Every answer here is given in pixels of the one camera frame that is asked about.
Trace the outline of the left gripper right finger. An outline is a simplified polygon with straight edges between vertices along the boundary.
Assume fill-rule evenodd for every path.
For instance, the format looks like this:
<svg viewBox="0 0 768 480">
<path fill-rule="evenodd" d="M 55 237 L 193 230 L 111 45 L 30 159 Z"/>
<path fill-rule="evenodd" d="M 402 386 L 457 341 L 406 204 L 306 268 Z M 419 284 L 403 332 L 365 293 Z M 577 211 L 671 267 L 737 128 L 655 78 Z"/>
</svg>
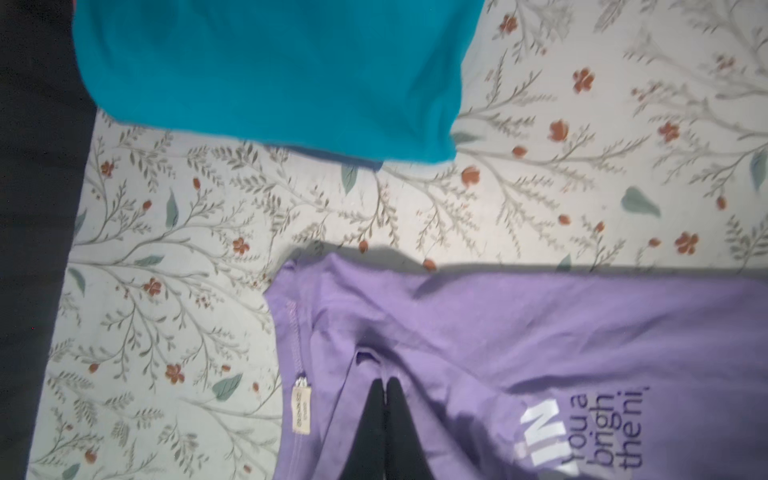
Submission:
<svg viewBox="0 0 768 480">
<path fill-rule="evenodd" d="M 386 386 L 385 478 L 433 480 L 420 443 L 404 390 L 397 378 Z"/>
</svg>

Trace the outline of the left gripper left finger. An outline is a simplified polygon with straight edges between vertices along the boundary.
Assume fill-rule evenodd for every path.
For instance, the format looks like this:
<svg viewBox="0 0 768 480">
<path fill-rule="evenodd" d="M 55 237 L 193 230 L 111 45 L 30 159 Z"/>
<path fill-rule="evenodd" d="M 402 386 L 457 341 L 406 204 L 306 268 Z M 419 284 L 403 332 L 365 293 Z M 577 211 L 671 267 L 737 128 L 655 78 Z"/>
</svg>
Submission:
<svg viewBox="0 0 768 480">
<path fill-rule="evenodd" d="M 340 480 L 383 480 L 386 460 L 386 404 L 383 382 L 369 389 Z"/>
</svg>

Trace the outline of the purple t-shirt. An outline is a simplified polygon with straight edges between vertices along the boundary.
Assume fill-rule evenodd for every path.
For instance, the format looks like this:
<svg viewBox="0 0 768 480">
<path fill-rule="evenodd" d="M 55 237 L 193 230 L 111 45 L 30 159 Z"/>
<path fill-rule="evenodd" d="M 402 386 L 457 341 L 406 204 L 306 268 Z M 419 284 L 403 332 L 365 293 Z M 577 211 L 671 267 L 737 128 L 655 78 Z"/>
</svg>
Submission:
<svg viewBox="0 0 768 480">
<path fill-rule="evenodd" d="M 339 479 L 397 378 L 434 479 L 763 479 L 767 284 L 286 262 L 278 479 Z"/>
</svg>

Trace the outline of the folded blue t-shirt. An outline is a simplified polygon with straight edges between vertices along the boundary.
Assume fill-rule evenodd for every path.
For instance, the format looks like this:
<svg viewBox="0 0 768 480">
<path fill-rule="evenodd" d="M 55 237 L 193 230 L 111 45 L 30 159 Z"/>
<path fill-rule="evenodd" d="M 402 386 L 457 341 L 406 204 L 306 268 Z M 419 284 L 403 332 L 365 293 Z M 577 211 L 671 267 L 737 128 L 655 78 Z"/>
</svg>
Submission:
<svg viewBox="0 0 768 480">
<path fill-rule="evenodd" d="M 345 156 L 345 155 L 336 154 L 332 152 L 313 150 L 313 149 L 302 148 L 297 146 L 285 146 L 285 149 L 292 153 L 303 155 L 308 158 L 313 158 L 316 160 L 321 160 L 326 162 L 339 163 L 349 167 L 368 169 L 374 172 L 379 171 L 383 166 L 383 163 L 379 161 Z"/>
</svg>

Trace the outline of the floral table mat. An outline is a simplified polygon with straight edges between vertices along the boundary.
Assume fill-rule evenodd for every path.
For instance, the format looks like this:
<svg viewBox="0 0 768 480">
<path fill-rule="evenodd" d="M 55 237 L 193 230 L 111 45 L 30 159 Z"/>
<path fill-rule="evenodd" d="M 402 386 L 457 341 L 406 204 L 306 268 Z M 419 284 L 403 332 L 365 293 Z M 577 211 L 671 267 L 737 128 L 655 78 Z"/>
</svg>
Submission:
<svg viewBox="0 0 768 480">
<path fill-rule="evenodd" d="M 490 1 L 462 80 L 377 172 L 100 112 L 26 477 L 278 479 L 297 258 L 767 284 L 765 2 Z"/>
</svg>

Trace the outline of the folded teal t-shirt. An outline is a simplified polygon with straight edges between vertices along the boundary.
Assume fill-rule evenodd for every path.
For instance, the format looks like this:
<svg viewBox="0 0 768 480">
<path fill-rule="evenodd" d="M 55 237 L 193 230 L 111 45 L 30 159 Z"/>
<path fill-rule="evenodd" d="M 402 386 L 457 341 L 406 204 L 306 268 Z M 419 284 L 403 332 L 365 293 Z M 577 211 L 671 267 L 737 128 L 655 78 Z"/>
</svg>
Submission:
<svg viewBox="0 0 768 480">
<path fill-rule="evenodd" d="M 456 154 L 479 1 L 79 1 L 83 83 L 114 119 L 371 161 Z"/>
</svg>

